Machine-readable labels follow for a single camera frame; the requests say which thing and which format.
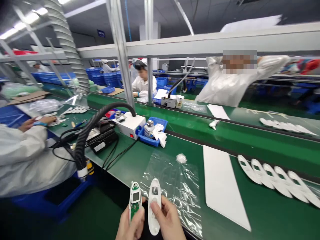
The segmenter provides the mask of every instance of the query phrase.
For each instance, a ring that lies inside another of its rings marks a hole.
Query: workbench
[[[65,92],[60,90],[56,92],[67,98]],[[49,95],[48,98],[59,99],[52,95]],[[77,123],[83,119],[89,120],[96,109],[115,101],[124,102],[124,100],[113,97],[90,94],[88,105],[92,108],[89,111],[84,114],[69,114],[67,115],[69,119],[64,122],[67,127],[58,125],[49,127],[49,130],[59,136],[71,128],[71,121]],[[28,111],[28,104],[18,105],[18,107],[33,117],[32,113]],[[65,105],[58,114],[61,114],[68,107]],[[187,164],[197,169],[199,178],[200,209],[197,213],[201,216],[202,236],[196,237],[203,239],[304,239],[308,236],[308,239],[318,239],[320,210],[254,184],[242,171],[235,156],[242,154],[247,159],[256,158],[261,163],[277,164],[284,169],[296,171],[301,178],[319,182],[319,143],[229,122],[220,122],[219,127],[214,131],[208,126],[212,119],[139,103],[135,104],[135,108],[137,114],[145,115],[146,119],[153,116],[168,121],[167,145],[165,148],[160,146],[156,148],[138,140],[130,150],[111,165],[108,172],[129,187],[131,181],[142,181],[152,154],[157,153],[175,159],[177,154],[183,153],[188,160]],[[133,139],[119,133],[119,144],[111,158],[126,149],[133,141]],[[252,232],[207,207],[202,145],[214,147],[230,154]],[[98,155],[87,148],[85,155],[98,166],[102,166],[112,147],[108,147]],[[317,184],[310,182],[308,184],[320,189]]]

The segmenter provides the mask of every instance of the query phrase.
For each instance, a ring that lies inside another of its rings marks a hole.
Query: fume extractor hose
[[[77,139],[76,149],[75,149],[75,161],[77,166],[78,177],[80,179],[84,179],[88,174],[86,158],[84,156],[84,149],[85,149],[86,141],[90,131],[95,127],[97,122],[102,117],[104,117],[104,115],[107,112],[117,107],[125,107],[131,112],[133,117],[136,116],[134,109],[129,104],[123,103],[123,102],[111,103],[107,106],[104,106],[95,115],[93,115],[93,117],[90,118],[90,120],[86,123],[86,125],[84,125],[81,133],[79,134]]]

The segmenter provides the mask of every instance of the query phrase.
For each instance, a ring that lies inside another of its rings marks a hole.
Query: white cardboard strip
[[[229,154],[203,145],[206,204],[251,232]]]

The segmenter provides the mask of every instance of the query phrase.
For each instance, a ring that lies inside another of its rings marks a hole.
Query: fluorescent light
[[[42,15],[47,14],[48,10],[45,8],[40,8],[36,12],[42,16]]]
[[[38,14],[32,12],[32,13],[29,13],[29,14],[26,16],[26,22],[27,22],[28,24],[31,24],[31,23],[33,23],[34,21],[36,21],[38,18],[39,18]]]
[[[26,25],[23,22],[18,22],[16,25],[14,25],[14,28],[17,30],[22,30],[26,27]]]
[[[58,0],[60,4],[66,4],[67,2],[70,2],[71,0]]]
[[[9,31],[6,31],[4,34],[2,34],[2,35],[0,36],[0,39],[3,39],[3,40],[4,40],[4,39],[10,37],[11,35],[13,35],[13,34],[15,34],[15,33],[17,33],[17,32],[18,32],[17,29],[11,28]]]

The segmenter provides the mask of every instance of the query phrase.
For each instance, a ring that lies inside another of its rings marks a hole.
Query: cotton ball
[[[186,163],[187,162],[187,158],[185,155],[183,155],[182,153],[177,155],[177,161],[179,163]]]

